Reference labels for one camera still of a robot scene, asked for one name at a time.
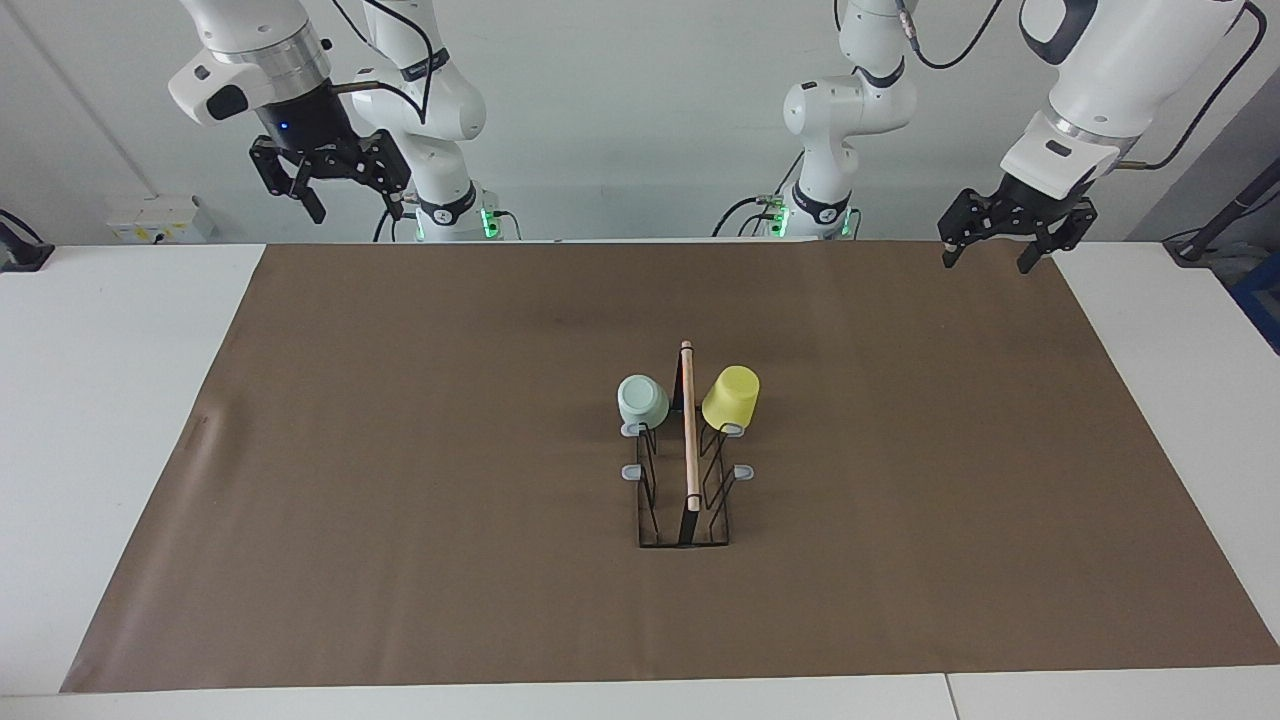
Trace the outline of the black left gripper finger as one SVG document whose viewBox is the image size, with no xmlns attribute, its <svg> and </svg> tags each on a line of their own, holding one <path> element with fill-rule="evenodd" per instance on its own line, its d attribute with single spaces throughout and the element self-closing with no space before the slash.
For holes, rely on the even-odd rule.
<svg viewBox="0 0 1280 720">
<path fill-rule="evenodd" d="M 943 265 L 955 266 L 966 247 L 1006 231 L 1005 225 L 1000 196 L 963 190 L 938 220 Z"/>
<path fill-rule="evenodd" d="M 1018 270 L 1029 274 L 1044 256 L 1057 251 L 1074 250 L 1097 218 L 1092 199 L 1078 200 L 1055 229 L 1044 222 L 1036 222 L 1033 240 L 1027 243 L 1018 259 Z"/>
</svg>

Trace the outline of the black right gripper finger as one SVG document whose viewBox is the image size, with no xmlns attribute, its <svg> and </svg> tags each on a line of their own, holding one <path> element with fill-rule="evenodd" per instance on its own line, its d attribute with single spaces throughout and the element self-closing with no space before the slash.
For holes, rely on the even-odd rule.
<svg viewBox="0 0 1280 720">
<path fill-rule="evenodd" d="M 251 149 L 250 159 L 270 195 L 301 202 L 314 224 L 324 223 L 326 209 L 310 187 L 308 161 L 303 160 L 298 173 L 291 176 L 282 163 L 279 149 Z"/>
<path fill-rule="evenodd" d="M 404 215 L 404 192 L 412 173 L 388 131 L 339 142 L 330 155 L 330 168 L 334 177 L 376 191 L 392 217 Z"/>
</svg>

